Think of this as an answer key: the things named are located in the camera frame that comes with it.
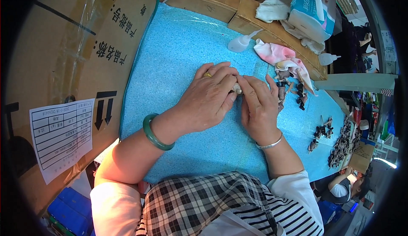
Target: pink sleeve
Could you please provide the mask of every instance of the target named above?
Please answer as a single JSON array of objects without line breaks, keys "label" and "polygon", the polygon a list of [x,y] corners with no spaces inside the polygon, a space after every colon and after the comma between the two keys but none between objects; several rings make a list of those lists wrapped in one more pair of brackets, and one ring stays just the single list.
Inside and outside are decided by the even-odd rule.
[{"label": "pink sleeve", "polygon": [[130,186],[105,182],[91,191],[97,236],[135,235],[142,214],[140,194]]}]

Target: pink cloth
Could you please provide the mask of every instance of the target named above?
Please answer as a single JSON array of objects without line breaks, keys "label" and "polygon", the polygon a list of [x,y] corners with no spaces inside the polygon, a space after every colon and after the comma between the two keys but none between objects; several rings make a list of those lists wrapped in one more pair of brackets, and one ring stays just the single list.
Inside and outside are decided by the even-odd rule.
[{"label": "pink cloth", "polygon": [[[297,67],[294,67],[294,64],[283,64],[287,66],[289,71],[294,75],[294,78],[300,80],[305,85],[305,88],[316,95],[313,90],[312,81],[309,77],[309,72],[307,71],[302,60],[296,58],[296,53],[290,48],[284,47],[282,45],[277,45],[273,43],[264,43],[261,39],[256,40],[256,45],[254,46],[255,52],[259,57],[273,66],[276,63],[286,60],[291,60],[296,64]],[[286,67],[278,68],[275,67],[275,70],[288,70]]]}]

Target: woman in white shirt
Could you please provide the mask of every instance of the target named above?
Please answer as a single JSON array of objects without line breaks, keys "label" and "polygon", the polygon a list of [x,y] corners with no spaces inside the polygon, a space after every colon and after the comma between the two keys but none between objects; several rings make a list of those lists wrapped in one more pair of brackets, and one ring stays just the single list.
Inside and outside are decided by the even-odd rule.
[{"label": "woman in white shirt", "polygon": [[347,203],[356,197],[362,199],[370,190],[370,178],[361,177],[351,182],[347,177],[353,172],[352,167],[347,167],[343,174],[334,173],[312,182],[316,196],[321,196],[321,200],[337,204]]},{"label": "woman in white shirt", "polygon": [[[177,105],[147,116],[142,129],[105,156],[91,192],[96,235],[323,235],[308,174],[276,127],[278,88],[266,80],[271,90],[229,62],[202,65]],[[240,172],[166,179],[142,207],[135,184],[179,137],[222,121],[237,97],[230,92],[236,82],[244,95],[242,125],[265,153],[274,180],[263,185]]]}]

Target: cardboard sheet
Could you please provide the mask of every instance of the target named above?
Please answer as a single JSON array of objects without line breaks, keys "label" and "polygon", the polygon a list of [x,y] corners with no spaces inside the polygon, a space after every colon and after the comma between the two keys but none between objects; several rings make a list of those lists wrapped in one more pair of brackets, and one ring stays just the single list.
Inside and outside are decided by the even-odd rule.
[{"label": "cardboard sheet", "polygon": [[370,165],[374,148],[375,147],[373,145],[366,145],[364,142],[360,141],[357,150],[351,155],[348,166],[351,166],[356,171],[364,174]]},{"label": "cardboard sheet", "polygon": [[[123,94],[156,0],[37,0],[11,59],[6,116],[13,167],[36,213],[118,138]],[[95,99],[92,150],[47,185],[30,109]]]}]

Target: paper notice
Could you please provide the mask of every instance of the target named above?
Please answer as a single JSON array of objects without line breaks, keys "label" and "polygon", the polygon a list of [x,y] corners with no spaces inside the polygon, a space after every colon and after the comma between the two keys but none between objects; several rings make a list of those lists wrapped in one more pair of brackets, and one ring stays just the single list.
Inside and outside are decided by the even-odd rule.
[{"label": "paper notice", "polygon": [[381,31],[383,38],[383,43],[385,47],[385,60],[386,61],[396,61],[397,53],[395,52],[394,40],[391,37],[390,31]]},{"label": "paper notice", "polygon": [[95,99],[30,110],[35,155],[48,185],[92,149]]}]

